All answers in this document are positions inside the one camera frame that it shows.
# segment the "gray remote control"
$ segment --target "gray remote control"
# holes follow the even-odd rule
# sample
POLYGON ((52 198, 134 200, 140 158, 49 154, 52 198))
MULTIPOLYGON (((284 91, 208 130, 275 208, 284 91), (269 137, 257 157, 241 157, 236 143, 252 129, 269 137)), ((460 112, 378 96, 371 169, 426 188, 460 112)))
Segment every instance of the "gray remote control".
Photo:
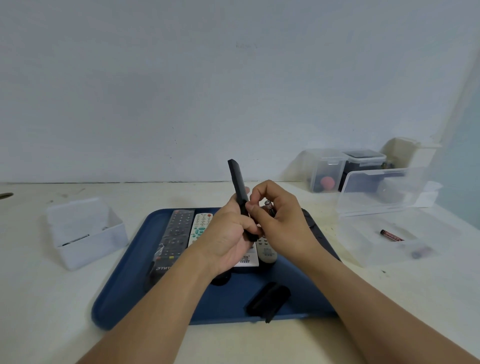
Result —
POLYGON ((153 257, 152 268, 148 274, 150 286, 154 286, 163 277, 187 248, 194 215, 195 210, 172 212, 167 229, 153 257))

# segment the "hand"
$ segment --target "hand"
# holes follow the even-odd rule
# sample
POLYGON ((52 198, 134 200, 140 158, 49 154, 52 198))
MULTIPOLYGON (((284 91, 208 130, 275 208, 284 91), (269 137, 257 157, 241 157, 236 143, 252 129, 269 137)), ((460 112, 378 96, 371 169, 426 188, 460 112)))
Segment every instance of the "hand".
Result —
POLYGON ((310 251, 311 247, 319 245, 308 227, 297 198, 275 182, 268 180, 255 186, 250 202, 245 207, 260 224, 271 246, 293 263, 310 251), (264 197, 273 203, 275 218, 258 205, 264 197))
POLYGON ((234 194, 215 213, 205 232, 192 245, 209 261, 215 276, 236 265, 252 247, 253 243, 243 234, 244 229, 252 234, 263 235, 255 221, 240 214, 240 206, 234 194))

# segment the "table surface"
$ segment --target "table surface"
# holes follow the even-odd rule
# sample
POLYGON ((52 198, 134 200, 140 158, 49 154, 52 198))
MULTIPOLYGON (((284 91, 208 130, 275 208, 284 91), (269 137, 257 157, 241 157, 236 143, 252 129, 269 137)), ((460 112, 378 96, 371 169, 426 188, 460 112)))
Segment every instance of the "table surface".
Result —
MULTIPOLYGON (((480 231, 450 212, 427 211, 462 231, 438 257, 360 267, 336 238, 338 194, 311 194, 282 182, 307 209, 343 262, 399 305, 480 357, 480 231)), ((161 208, 222 206, 231 182, 10 184, 0 193, 0 355, 9 363, 75 363, 104 334, 92 304, 124 249, 77 271, 62 265, 45 209, 102 196, 125 222, 129 239, 161 208)), ((363 363, 337 318, 233 323, 188 328, 176 363, 363 363)))

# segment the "blue tray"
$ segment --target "blue tray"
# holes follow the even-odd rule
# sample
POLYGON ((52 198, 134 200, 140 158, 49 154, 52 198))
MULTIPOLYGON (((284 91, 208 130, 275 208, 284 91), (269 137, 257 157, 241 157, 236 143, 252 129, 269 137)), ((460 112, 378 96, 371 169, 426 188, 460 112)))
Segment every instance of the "blue tray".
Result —
MULTIPOLYGON (((212 213, 218 207, 198 208, 199 213, 212 213)), ((108 279, 92 307, 92 320, 100 328, 112 329, 145 295, 144 283, 152 257, 158 246, 173 208, 152 212, 147 216, 137 235, 108 279)), ((327 239, 315 226, 318 241, 337 259, 327 239)), ((271 269, 258 273, 232 273, 224 286, 209 285, 198 303, 191 325, 224 322, 260 321, 260 317, 247 316, 245 306, 268 282, 277 282, 290 288, 292 296, 281 307, 275 320, 309 316, 336 316, 336 313, 298 268, 279 256, 271 269)))

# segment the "container lid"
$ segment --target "container lid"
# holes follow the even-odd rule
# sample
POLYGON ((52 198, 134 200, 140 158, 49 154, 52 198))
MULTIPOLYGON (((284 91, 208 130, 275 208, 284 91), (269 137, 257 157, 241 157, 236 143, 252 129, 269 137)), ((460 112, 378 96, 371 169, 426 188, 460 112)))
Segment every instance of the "container lid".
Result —
POLYGON ((345 179, 336 211, 341 217, 400 211, 413 206, 426 181, 423 167, 353 171, 345 179))
POLYGON ((376 161, 376 160, 384 161, 387 158, 385 154, 375 152, 370 149, 349 150, 343 153, 347 155, 349 162, 354 162, 354 163, 376 161))
POLYGON ((335 160, 347 160, 348 156, 340 152, 338 149, 327 148, 327 149, 306 149, 306 153, 312 154, 315 158, 318 159, 335 159, 335 160))

